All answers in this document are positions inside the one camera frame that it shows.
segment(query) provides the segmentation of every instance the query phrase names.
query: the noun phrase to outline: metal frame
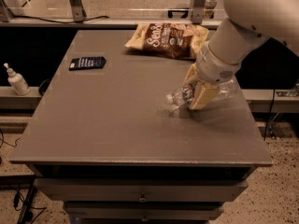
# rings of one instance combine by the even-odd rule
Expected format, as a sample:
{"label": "metal frame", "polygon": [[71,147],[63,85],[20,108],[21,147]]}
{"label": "metal frame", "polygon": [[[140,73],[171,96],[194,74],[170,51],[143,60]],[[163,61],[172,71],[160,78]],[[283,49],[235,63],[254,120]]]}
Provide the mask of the metal frame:
{"label": "metal frame", "polygon": [[74,21],[84,21],[86,18],[86,12],[82,4],[82,0],[69,0]]}
{"label": "metal frame", "polygon": [[7,9],[7,4],[4,0],[0,0],[0,21],[10,21],[11,15]]}
{"label": "metal frame", "polygon": [[31,87],[25,96],[19,96],[11,87],[0,87],[0,111],[35,110],[41,100],[38,87]]}
{"label": "metal frame", "polygon": [[205,15],[206,0],[192,0],[192,23],[201,24]]}

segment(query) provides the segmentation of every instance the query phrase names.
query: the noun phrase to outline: table top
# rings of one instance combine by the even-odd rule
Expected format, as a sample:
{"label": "table top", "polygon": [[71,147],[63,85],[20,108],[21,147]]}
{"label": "table top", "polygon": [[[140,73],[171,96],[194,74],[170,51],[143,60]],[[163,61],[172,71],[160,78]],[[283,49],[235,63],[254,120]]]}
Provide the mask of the table top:
{"label": "table top", "polygon": [[[271,157],[240,91],[182,119],[165,96],[193,61],[128,49],[130,30],[79,31],[11,162],[33,164],[268,166]],[[103,69],[69,71],[104,56]]]}

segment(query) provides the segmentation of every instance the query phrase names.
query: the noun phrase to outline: hand sanitizer bottle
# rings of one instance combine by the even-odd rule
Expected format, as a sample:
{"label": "hand sanitizer bottle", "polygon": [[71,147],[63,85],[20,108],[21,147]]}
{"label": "hand sanitizer bottle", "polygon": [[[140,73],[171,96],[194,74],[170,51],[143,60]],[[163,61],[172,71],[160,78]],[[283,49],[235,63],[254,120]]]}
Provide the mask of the hand sanitizer bottle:
{"label": "hand sanitizer bottle", "polygon": [[4,67],[7,69],[8,82],[16,91],[16,93],[18,93],[19,95],[25,95],[29,93],[30,88],[23,76],[19,73],[16,73],[13,69],[9,68],[7,63],[4,64]]}

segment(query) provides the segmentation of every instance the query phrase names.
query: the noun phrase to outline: white bottle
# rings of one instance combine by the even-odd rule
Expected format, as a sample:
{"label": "white bottle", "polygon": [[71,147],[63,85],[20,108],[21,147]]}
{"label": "white bottle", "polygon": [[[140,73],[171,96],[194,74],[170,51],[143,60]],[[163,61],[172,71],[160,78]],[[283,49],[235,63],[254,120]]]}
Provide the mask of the white bottle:
{"label": "white bottle", "polygon": [[193,99],[193,89],[191,86],[183,86],[166,95],[167,102],[170,105],[178,107],[188,107]]}
{"label": "white bottle", "polygon": [[4,64],[4,67],[7,69],[8,82],[16,91],[16,93],[18,93],[19,95],[25,95],[29,93],[30,88],[23,76],[19,73],[16,73],[13,69],[9,68],[7,63]]}

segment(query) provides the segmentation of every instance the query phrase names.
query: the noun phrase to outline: snack bag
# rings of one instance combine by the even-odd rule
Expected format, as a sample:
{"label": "snack bag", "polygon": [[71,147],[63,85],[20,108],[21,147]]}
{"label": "snack bag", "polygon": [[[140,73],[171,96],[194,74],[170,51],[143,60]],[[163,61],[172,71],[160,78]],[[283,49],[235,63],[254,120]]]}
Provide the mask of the snack bag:
{"label": "snack bag", "polygon": [[208,29],[200,25],[150,23],[139,24],[127,48],[139,49],[173,59],[195,59],[204,45]]}

